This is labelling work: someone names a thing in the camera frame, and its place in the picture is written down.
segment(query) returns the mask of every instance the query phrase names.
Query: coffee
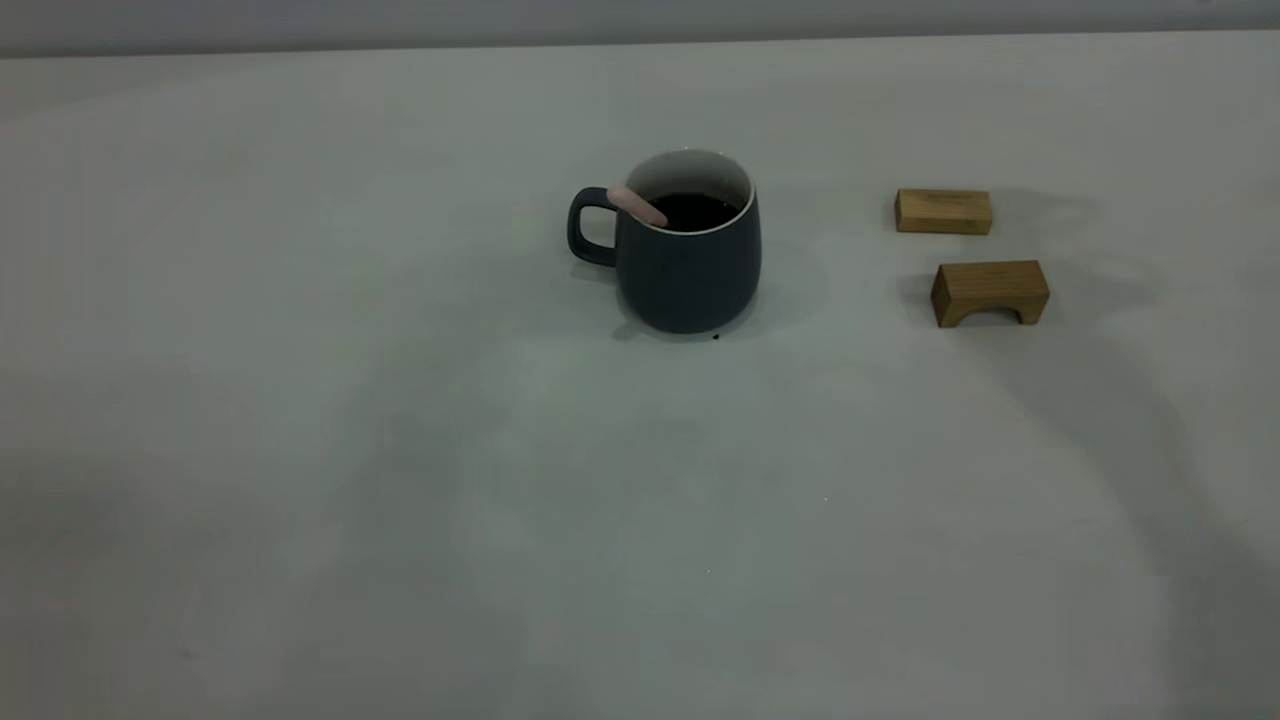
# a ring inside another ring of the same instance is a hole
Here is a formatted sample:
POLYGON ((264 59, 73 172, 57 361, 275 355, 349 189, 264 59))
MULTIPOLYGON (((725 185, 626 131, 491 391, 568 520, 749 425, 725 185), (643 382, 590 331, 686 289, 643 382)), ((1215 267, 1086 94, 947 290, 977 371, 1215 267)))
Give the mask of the coffee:
POLYGON ((723 200, 695 192, 676 192, 650 200, 650 205, 667 215, 667 229, 699 232, 718 228, 742 211, 723 200))

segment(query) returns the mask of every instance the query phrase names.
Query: wooden block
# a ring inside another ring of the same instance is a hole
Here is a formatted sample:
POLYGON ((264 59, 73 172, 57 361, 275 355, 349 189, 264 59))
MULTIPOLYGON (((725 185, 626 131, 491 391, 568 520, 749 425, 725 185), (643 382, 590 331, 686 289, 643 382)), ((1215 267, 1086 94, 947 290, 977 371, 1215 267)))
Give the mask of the wooden block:
POLYGON ((900 190, 893 201, 897 232, 991 232, 991 195, 970 190, 900 190))
POLYGON ((933 311, 940 328, 954 328, 969 313, 1009 307, 1024 325, 1039 322, 1048 304, 1048 283, 1036 260, 938 265, 933 311))

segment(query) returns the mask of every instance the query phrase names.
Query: mug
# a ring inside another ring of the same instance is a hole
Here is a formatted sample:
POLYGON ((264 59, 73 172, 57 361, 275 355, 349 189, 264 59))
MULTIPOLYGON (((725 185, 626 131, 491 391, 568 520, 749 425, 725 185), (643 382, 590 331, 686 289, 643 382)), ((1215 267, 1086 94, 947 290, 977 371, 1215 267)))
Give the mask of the mug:
POLYGON ((714 228, 675 232, 618 211, 603 187, 588 187, 568 210, 573 255, 616 268, 622 299, 659 331, 700 333, 736 318, 751 302, 760 281, 760 208, 746 170, 719 152, 685 149, 640 163, 626 186, 650 202, 672 193, 696 193, 741 210, 714 228), (582 237, 586 206, 617 211, 613 247, 582 237))

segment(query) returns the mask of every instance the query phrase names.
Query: pink spoon handle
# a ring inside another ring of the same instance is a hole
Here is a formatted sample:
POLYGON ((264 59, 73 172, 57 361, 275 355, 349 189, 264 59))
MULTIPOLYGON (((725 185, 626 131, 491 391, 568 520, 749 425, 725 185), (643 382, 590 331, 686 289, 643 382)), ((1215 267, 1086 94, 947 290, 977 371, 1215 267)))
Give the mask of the pink spoon handle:
POLYGON ((609 188, 608 197, 609 202, 631 213, 641 223, 648 223, 658 228, 667 227, 667 215, 663 215, 662 210, 649 205, 644 197, 636 195, 630 187, 616 184, 609 188))

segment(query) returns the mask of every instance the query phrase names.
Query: wooden bridge block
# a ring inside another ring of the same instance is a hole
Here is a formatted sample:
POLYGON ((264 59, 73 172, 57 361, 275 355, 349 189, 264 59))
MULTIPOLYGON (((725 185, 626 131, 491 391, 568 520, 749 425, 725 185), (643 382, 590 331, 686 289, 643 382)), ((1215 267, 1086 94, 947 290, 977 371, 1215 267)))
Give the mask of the wooden bridge block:
POLYGON ((956 327, 969 313, 1000 307, 1034 325, 1048 302, 1048 283, 1036 260, 956 263, 938 265, 931 297, 940 328, 956 327))
POLYGON ((991 195, 969 190, 900 190, 893 201, 897 232, 991 232, 991 195))

